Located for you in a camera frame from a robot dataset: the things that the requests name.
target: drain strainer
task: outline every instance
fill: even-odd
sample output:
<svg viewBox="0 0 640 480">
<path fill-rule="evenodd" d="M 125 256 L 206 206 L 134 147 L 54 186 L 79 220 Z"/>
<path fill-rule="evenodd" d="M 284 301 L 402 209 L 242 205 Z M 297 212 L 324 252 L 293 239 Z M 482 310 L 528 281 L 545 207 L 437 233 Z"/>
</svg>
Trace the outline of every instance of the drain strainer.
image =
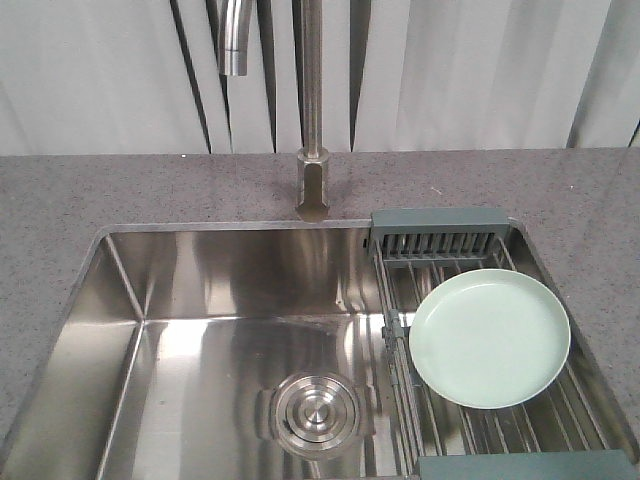
<svg viewBox="0 0 640 480">
<path fill-rule="evenodd" d="M 278 440 L 306 457 L 333 452 L 356 433 L 360 422 L 355 393 L 333 374 L 289 377 L 280 385 L 273 409 Z"/>
</svg>

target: speckled countertop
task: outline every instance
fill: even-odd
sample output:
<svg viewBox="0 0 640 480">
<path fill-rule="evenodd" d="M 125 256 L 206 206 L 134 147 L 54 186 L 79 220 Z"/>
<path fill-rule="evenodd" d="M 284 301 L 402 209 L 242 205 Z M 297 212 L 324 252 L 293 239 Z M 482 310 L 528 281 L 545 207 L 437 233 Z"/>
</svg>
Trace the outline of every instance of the speckled countertop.
<svg viewBox="0 0 640 480">
<path fill-rule="evenodd" d="M 293 155 L 0 157 L 0 440 L 100 227 L 295 219 Z M 331 218 L 502 206 L 640 436 L 640 149 L 335 154 Z"/>
</svg>

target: kitchen faucet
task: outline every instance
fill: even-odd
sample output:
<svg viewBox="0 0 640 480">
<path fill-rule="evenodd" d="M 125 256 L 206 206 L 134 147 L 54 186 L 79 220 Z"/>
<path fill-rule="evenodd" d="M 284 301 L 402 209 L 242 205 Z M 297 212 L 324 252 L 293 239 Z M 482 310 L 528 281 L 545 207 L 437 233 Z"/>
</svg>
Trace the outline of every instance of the kitchen faucet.
<svg viewBox="0 0 640 480">
<path fill-rule="evenodd" d="M 300 0 L 302 12 L 302 144 L 298 151 L 296 211 L 308 222 L 329 213 L 329 153 L 322 147 L 322 0 Z M 222 75 L 247 74 L 252 0 L 225 0 L 218 39 Z"/>
</svg>

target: white curtain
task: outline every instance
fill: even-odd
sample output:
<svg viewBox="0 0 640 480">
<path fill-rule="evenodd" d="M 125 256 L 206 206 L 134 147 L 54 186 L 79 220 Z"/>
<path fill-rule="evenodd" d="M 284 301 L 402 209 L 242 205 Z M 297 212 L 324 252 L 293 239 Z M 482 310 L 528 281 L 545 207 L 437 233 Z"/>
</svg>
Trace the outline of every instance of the white curtain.
<svg viewBox="0 0 640 480">
<path fill-rule="evenodd" d="M 175 0 L 182 37 L 169 0 L 0 1 L 0 154 L 296 151 L 299 0 L 256 1 L 248 76 L 226 79 L 222 0 Z M 323 18 L 330 151 L 627 146 L 636 131 L 637 0 L 323 0 Z"/>
<path fill-rule="evenodd" d="M 206 151 L 168 2 L 0 2 L 0 154 Z"/>
</svg>

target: plate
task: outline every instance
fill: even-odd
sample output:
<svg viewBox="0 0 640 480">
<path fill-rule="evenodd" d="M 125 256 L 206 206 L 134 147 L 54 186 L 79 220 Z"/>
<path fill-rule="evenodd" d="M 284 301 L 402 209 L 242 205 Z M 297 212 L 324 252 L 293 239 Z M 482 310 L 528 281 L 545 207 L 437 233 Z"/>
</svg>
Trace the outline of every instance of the plate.
<svg viewBox="0 0 640 480">
<path fill-rule="evenodd" d="M 409 333 L 416 370 L 444 398 L 516 405 L 543 391 L 569 355 L 569 318 L 542 283 L 511 270 L 466 272 L 436 287 Z"/>
</svg>

